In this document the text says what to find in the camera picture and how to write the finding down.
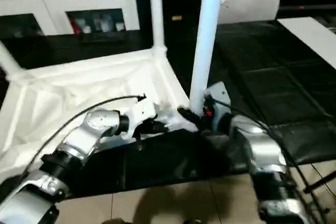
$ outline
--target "tiled floor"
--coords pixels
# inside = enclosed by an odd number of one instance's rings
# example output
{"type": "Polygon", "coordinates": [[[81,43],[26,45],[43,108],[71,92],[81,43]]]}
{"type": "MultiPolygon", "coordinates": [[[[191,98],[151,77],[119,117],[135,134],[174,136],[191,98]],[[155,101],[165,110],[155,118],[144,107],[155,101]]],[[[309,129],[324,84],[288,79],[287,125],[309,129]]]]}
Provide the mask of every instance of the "tiled floor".
{"type": "MultiPolygon", "coordinates": [[[[336,169],[336,162],[319,163],[316,168],[325,176],[336,169]]],[[[302,170],[309,183],[319,179],[310,165],[302,166],[302,170]]],[[[296,172],[293,176],[303,188],[296,172]]],[[[329,186],[336,191],[336,180],[329,186]]],[[[316,194],[322,206],[331,209],[330,223],[336,223],[335,199],[324,186],[316,194]]],[[[208,224],[263,223],[256,213],[256,198],[248,175],[69,200],[58,204],[58,209],[57,224],[117,224],[118,218],[134,224],[182,224],[188,219],[208,224]]]]}

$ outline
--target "black tablecloth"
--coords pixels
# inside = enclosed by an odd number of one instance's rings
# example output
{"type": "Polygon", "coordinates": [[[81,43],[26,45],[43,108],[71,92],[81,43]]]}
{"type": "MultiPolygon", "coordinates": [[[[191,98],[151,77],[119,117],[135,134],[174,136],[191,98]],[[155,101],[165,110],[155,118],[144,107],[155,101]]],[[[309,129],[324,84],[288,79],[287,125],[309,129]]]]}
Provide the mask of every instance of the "black tablecloth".
{"type": "MultiPolygon", "coordinates": [[[[187,94],[197,29],[166,38],[167,57],[187,94]]],[[[139,31],[4,41],[24,68],[149,48],[139,31]]],[[[278,22],[218,27],[209,84],[223,81],[232,105],[271,125],[300,163],[336,158],[336,70],[278,22]]],[[[95,154],[74,197],[246,172],[240,146],[211,132],[177,131],[95,154]]]]}

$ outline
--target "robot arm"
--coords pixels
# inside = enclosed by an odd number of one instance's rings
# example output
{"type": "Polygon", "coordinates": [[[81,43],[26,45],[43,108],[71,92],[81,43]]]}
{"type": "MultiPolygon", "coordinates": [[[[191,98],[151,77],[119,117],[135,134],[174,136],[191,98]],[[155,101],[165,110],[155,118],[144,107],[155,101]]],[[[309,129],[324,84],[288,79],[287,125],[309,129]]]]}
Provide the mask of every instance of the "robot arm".
{"type": "Polygon", "coordinates": [[[156,116],[154,104],[141,100],[124,115],[119,111],[96,109],[87,113],[83,123],[73,129],[43,164],[32,171],[0,204],[0,223],[55,223],[55,203],[70,193],[69,185],[94,153],[104,136],[120,135],[130,139],[137,126],[156,116]]]}
{"type": "Polygon", "coordinates": [[[241,115],[231,119],[229,136],[241,143],[261,220],[266,223],[312,223],[277,142],[258,124],[241,115]]]}

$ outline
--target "white pvc pipe frame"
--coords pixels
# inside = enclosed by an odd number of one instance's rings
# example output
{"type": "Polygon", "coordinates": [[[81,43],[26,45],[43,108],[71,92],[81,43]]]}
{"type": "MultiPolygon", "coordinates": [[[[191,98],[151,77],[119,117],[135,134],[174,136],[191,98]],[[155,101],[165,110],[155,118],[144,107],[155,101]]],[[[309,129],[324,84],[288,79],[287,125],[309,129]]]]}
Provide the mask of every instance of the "white pvc pipe frame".
{"type": "Polygon", "coordinates": [[[189,103],[191,111],[199,116],[203,114],[220,6],[221,0],[202,0],[189,103]]]}
{"type": "MultiPolygon", "coordinates": [[[[202,115],[204,91],[207,87],[220,6],[221,0],[202,0],[190,92],[190,109],[200,116],[202,115]]],[[[151,12],[154,52],[156,49],[165,51],[162,0],[151,0],[151,12]]],[[[0,65],[7,75],[15,74],[21,70],[1,42],[0,65]]]]}

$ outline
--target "black cable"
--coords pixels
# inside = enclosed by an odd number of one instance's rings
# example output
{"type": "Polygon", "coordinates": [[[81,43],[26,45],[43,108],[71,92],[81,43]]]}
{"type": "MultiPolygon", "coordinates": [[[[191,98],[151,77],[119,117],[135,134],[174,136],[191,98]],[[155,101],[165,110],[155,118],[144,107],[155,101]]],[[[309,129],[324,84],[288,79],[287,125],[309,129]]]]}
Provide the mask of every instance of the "black cable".
{"type": "MultiPolygon", "coordinates": [[[[303,172],[301,171],[300,167],[298,166],[298,164],[296,163],[296,161],[294,160],[293,156],[290,154],[290,152],[288,151],[287,147],[285,146],[282,138],[280,138],[278,135],[276,135],[270,127],[268,127],[267,125],[265,125],[264,123],[261,123],[259,122],[258,120],[255,120],[253,119],[250,115],[248,115],[247,113],[245,113],[244,111],[240,110],[240,109],[237,109],[225,102],[221,102],[221,101],[218,101],[216,99],[213,99],[212,97],[207,97],[207,99],[209,99],[210,101],[213,101],[215,103],[218,103],[218,104],[221,104],[223,105],[224,107],[227,107],[233,111],[236,111],[238,112],[239,114],[251,119],[253,122],[255,122],[256,124],[258,124],[263,130],[265,130],[267,132],[267,134],[272,137],[276,142],[277,144],[280,146],[280,148],[282,149],[282,151],[284,152],[284,155],[285,157],[292,163],[292,165],[294,166],[294,168],[298,171],[303,183],[304,183],[304,186],[309,186],[309,183],[307,181],[307,179],[305,178],[303,172]]],[[[326,220],[326,217],[323,213],[323,210],[322,210],[322,207],[321,205],[319,204],[318,200],[317,200],[317,197],[316,195],[314,194],[314,192],[310,192],[310,196],[313,200],[313,203],[314,205],[316,206],[317,208],[317,211],[319,212],[319,215],[321,216],[321,220],[323,221],[323,223],[328,223],[328,221],[326,220]]],[[[314,218],[314,221],[316,223],[318,223],[318,220],[315,218],[314,215],[312,215],[312,218],[314,218]]]]}
{"type": "MultiPolygon", "coordinates": [[[[324,179],[323,176],[320,174],[320,172],[317,170],[317,168],[316,168],[313,164],[311,164],[311,166],[313,167],[313,169],[315,170],[315,172],[320,176],[320,178],[321,178],[321,179],[324,179]]],[[[324,183],[324,185],[326,186],[326,188],[327,188],[328,192],[331,194],[331,196],[332,196],[334,199],[336,199],[336,195],[335,195],[335,193],[330,189],[330,187],[328,186],[328,184],[327,184],[327,183],[324,183]]]]}
{"type": "Polygon", "coordinates": [[[116,98],[111,98],[99,103],[96,103],[84,110],[82,110],[81,112],[77,113],[76,115],[74,115],[72,118],[70,118],[65,124],[63,124],[50,138],[47,139],[47,141],[45,141],[43,143],[43,145],[40,147],[40,149],[36,152],[36,154],[34,155],[34,157],[31,159],[31,161],[28,163],[28,165],[26,166],[25,170],[23,171],[22,175],[21,175],[21,180],[23,178],[26,177],[26,175],[28,174],[28,171],[30,169],[30,167],[32,166],[32,164],[34,163],[35,159],[37,158],[37,156],[41,153],[41,151],[66,127],[69,125],[69,123],[71,123],[74,119],[76,119],[77,117],[83,115],[84,113],[88,112],[89,110],[92,110],[100,105],[109,103],[109,102],[113,102],[116,100],[122,100],[122,99],[129,99],[129,98],[137,98],[138,100],[141,100],[145,97],[142,97],[140,95],[125,95],[123,97],[116,97],[116,98]]]}

